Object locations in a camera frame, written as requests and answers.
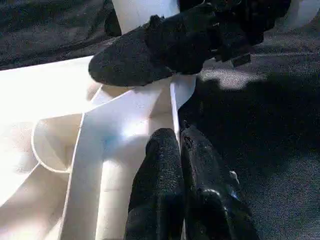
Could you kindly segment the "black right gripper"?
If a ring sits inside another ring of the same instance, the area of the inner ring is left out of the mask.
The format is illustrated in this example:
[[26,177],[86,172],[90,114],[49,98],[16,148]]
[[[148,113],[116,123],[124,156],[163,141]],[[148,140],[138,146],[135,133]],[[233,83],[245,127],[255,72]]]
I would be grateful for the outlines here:
[[289,0],[181,0],[179,9],[198,20],[210,39],[211,56],[237,67],[250,62],[251,48],[288,12]]

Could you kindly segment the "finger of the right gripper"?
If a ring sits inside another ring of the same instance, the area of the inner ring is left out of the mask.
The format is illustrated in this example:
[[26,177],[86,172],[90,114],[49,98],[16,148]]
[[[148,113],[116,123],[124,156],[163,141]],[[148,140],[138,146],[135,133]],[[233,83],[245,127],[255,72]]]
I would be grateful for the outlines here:
[[111,11],[107,15],[104,23],[104,30],[106,35],[109,37],[119,37],[122,35],[122,31],[115,11]]
[[176,74],[197,74],[218,47],[210,33],[216,22],[213,11],[152,15],[97,53],[89,74],[105,85],[147,85]]

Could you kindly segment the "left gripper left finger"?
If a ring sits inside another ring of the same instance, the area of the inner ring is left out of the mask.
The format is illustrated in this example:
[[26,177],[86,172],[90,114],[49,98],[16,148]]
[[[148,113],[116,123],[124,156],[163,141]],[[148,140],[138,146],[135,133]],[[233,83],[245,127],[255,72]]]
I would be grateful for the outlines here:
[[181,239],[184,207],[180,147],[172,129],[160,128],[149,138],[133,179],[124,238]]

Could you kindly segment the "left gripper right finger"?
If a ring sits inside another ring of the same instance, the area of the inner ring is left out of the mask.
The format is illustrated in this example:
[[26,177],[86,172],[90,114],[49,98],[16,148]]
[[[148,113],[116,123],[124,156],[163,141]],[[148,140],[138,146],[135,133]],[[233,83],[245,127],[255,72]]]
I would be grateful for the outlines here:
[[188,240],[259,239],[238,176],[195,126],[181,131]]

